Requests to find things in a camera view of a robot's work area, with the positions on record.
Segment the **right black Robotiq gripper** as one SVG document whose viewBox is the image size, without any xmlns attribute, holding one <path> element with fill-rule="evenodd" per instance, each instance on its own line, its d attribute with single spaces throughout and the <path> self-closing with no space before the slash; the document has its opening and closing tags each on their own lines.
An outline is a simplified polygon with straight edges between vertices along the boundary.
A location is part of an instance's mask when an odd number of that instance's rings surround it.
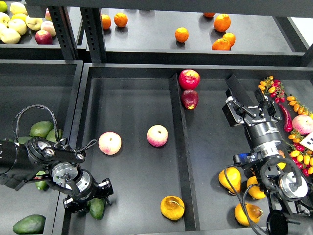
<svg viewBox="0 0 313 235">
<path fill-rule="evenodd" d="M 254 92 L 259 103 L 258 106 L 243 105 L 235 97 L 231 88 L 228 88 L 225 94 L 227 99 L 222 111 L 231 127 L 238 125 L 254 126 L 260 123 L 282 120 L 278 105 L 264 95 L 261 89 Z"/>
</svg>

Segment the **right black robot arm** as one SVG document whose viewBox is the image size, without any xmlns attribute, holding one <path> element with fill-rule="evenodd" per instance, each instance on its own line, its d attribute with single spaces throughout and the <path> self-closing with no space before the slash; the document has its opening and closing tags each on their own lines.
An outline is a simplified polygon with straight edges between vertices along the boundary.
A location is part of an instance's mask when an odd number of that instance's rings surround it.
<svg viewBox="0 0 313 235">
<path fill-rule="evenodd" d="M 276 123 L 278 106 L 257 90 L 257 106 L 249 99 L 239 102 L 232 89 L 226 92 L 224 115 L 231 127 L 242 125 L 250 147 L 248 153 L 233 156 L 234 166 L 249 170 L 268 200 L 267 235 L 311 235 L 313 205 L 308 203 L 313 185 L 302 176 L 296 163 L 278 151 L 282 136 Z"/>
</svg>

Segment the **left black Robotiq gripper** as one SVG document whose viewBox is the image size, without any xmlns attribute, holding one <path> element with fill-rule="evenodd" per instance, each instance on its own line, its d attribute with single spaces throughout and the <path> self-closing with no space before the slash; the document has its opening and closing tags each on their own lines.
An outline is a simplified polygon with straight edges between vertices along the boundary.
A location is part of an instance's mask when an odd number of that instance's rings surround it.
<svg viewBox="0 0 313 235">
<path fill-rule="evenodd" d="M 110 196 L 113 195 L 113 187 L 109 178 L 104 179 L 101 183 L 92 184 L 85 190 L 85 201 L 90 201 L 93 198 L 105 200 L 110 204 Z"/>
</svg>

